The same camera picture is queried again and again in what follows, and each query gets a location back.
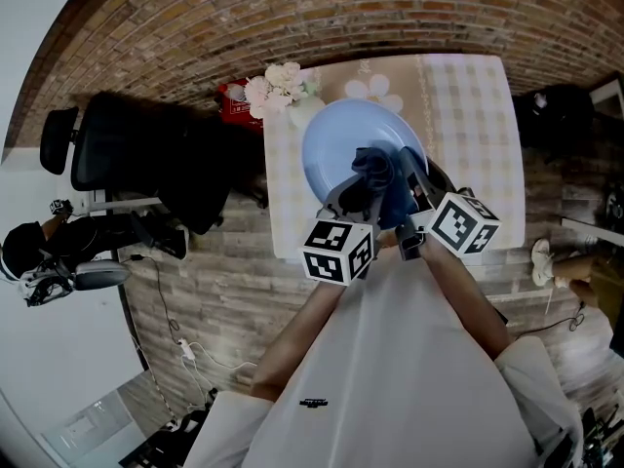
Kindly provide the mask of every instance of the blue plate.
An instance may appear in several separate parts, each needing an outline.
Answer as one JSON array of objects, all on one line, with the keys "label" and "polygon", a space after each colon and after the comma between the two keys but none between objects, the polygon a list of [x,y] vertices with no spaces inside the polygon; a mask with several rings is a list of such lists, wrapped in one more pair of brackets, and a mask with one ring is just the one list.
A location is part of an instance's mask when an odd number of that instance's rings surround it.
[{"label": "blue plate", "polygon": [[[422,144],[403,118],[369,100],[337,100],[319,111],[305,131],[301,151],[303,170],[312,192],[323,203],[334,187],[355,174],[351,163],[358,147],[383,149],[398,170],[399,150],[405,146],[411,147],[425,162],[428,173]],[[391,187],[382,207],[383,229],[403,223],[407,214],[416,212],[400,172]]]}]

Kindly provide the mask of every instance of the black office chair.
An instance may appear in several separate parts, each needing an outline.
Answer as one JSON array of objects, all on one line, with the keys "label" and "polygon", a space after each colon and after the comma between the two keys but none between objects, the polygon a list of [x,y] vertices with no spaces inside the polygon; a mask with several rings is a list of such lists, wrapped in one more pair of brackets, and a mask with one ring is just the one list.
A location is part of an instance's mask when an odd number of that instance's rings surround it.
[{"label": "black office chair", "polygon": [[220,223],[236,152],[217,117],[194,119],[176,105],[145,108],[109,93],[94,96],[75,131],[78,107],[51,111],[41,138],[42,166],[64,172],[75,144],[71,184],[156,196],[191,231]]}]

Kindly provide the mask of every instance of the checkered tablecloth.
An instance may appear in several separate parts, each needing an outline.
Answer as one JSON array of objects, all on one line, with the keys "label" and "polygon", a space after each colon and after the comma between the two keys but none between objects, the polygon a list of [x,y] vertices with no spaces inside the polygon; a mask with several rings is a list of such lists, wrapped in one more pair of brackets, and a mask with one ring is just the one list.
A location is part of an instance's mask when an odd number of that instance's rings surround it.
[{"label": "checkered tablecloth", "polygon": [[[525,240],[525,182],[514,107],[500,58],[424,55],[372,58],[308,71],[327,103],[368,98],[402,116],[457,188],[470,186],[502,221],[489,249]],[[288,112],[264,119],[273,250],[297,258],[321,204],[301,164],[303,132]]]}]

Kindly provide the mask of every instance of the white shirt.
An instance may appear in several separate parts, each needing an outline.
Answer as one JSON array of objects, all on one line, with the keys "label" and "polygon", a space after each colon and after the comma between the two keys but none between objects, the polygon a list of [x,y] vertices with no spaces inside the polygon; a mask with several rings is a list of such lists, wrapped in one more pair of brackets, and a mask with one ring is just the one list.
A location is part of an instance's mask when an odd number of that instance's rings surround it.
[{"label": "white shirt", "polygon": [[540,465],[533,439],[552,449],[562,428],[578,464],[580,416],[541,341],[493,363],[424,261],[392,249],[344,293],[277,403],[217,395],[184,467],[525,468]]}]

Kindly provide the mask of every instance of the hand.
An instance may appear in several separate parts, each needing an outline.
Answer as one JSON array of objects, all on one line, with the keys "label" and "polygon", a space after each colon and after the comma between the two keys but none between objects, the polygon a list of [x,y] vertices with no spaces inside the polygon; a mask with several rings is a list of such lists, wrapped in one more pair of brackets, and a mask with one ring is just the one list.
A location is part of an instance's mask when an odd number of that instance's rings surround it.
[{"label": "hand", "polygon": [[344,293],[346,289],[346,286],[336,285],[334,283],[324,283],[323,281],[319,282],[316,287],[316,291],[318,293],[321,293],[322,295],[327,297],[335,298],[340,298],[340,296]]},{"label": "hand", "polygon": [[425,242],[418,250],[420,251],[420,256],[426,261],[439,259],[441,257],[445,257],[446,255],[452,254],[431,234],[427,234],[425,236]]},{"label": "hand", "polygon": [[63,200],[62,206],[63,206],[62,212],[64,214],[66,214],[67,216],[70,216],[71,214],[73,214],[74,207],[71,206],[71,202],[68,199]]},{"label": "hand", "polygon": [[376,242],[380,248],[392,248],[399,246],[399,241],[397,240],[397,235],[395,234],[394,229],[381,231],[377,236]]}]

